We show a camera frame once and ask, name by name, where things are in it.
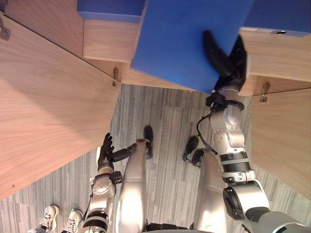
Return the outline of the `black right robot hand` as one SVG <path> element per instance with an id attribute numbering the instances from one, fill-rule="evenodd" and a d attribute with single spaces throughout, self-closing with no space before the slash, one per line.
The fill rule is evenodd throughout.
<path id="1" fill-rule="evenodd" d="M 214 90 L 231 86 L 240 91 L 247 74 L 247 52 L 242 37 L 237 37 L 230 55 L 226 55 L 215 42 L 212 33 L 206 30 L 203 32 L 203 48 L 209 63 L 219 74 Z"/>

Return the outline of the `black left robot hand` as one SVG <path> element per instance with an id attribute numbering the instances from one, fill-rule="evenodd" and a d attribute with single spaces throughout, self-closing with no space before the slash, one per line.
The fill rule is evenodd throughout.
<path id="1" fill-rule="evenodd" d="M 136 143 L 128 146 L 127 148 L 113 152 L 114 146 L 112 146 L 112 136 L 110 133 L 105 135 L 103 145 L 100 147 L 100 155 L 97 160 L 98 171 L 104 167 L 106 161 L 113 167 L 114 162 L 118 162 L 130 157 L 136 150 Z"/>

